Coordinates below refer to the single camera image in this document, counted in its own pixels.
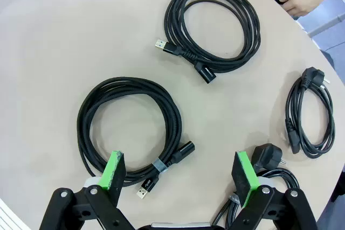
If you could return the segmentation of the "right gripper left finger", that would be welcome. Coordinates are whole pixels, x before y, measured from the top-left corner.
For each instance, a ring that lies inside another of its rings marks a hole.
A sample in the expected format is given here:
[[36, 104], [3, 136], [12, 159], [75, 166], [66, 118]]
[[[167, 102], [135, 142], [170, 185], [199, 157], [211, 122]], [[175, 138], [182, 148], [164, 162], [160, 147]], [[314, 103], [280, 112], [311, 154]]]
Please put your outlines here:
[[125, 176], [124, 155], [113, 151], [101, 177], [88, 179], [76, 193], [64, 187], [53, 192], [40, 229], [82, 229], [88, 220], [102, 229], [134, 229], [117, 208]]

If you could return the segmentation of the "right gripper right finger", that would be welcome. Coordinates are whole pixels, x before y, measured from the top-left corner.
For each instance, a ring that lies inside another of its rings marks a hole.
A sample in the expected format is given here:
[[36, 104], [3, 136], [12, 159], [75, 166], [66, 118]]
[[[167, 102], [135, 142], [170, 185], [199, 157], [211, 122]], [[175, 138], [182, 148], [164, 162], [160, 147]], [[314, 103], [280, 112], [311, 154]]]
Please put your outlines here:
[[276, 229], [318, 228], [304, 192], [261, 185], [246, 152], [235, 153], [231, 174], [241, 211], [227, 229], [256, 229], [262, 219], [272, 220]]

